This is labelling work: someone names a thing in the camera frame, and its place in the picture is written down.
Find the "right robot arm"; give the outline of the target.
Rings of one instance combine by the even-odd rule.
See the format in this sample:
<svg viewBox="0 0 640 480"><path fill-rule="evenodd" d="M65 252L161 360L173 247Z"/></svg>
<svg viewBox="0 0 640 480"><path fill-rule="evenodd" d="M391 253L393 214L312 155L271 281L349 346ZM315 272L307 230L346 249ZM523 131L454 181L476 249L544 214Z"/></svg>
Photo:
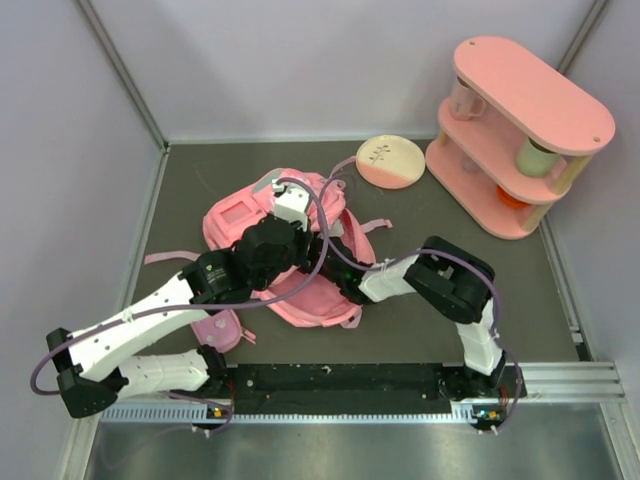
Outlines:
<svg viewBox="0 0 640 480"><path fill-rule="evenodd" d="M313 236L309 266L333 283L339 294L356 305L416 294L456 324L464 351L469 388L487 396L504 380L505 350L498 343L499 302L487 263L438 236L427 238L416 253L371 264L358 261L338 238L331 238L325 256L323 239Z"/></svg>

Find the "pink student backpack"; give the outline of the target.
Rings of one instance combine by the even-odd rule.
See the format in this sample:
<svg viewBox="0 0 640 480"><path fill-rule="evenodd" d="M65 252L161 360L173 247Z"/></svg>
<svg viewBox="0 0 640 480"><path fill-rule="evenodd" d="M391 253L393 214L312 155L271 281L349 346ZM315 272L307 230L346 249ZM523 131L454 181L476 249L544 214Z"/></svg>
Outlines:
<svg viewBox="0 0 640 480"><path fill-rule="evenodd" d="M211 250L229 247L244 230L264 217L274 206L272 182L281 177L303 181L321 199L334 243L343 243L355 258L374 264L376 256L367 234L377 228L390 228L388 219L376 219L361 224L346 207L344 183L336 180L327 190L322 187L326 178L318 173L301 172L292 168L276 168L255 183L219 200L206 213L202 222L204 240ZM271 304L269 308L295 327L330 327L341 325L355 328L362 307L350 302L338 286L317 275L296 295Z"/></svg>

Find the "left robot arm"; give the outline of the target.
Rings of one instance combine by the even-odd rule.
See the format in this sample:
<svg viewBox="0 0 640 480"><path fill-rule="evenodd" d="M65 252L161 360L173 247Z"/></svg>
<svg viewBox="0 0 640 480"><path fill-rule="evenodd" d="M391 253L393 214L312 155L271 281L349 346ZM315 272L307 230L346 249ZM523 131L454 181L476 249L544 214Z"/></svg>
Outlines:
<svg viewBox="0 0 640 480"><path fill-rule="evenodd" d="M57 384L73 418L97 414L119 400L156 392L213 398L226 387L223 355L200 346L181 354L141 355L170 333L215 314L253 304L281 274L307 263L307 215L272 213L229 248L201 254L157 291L93 328L58 328L46 337Z"/></svg>

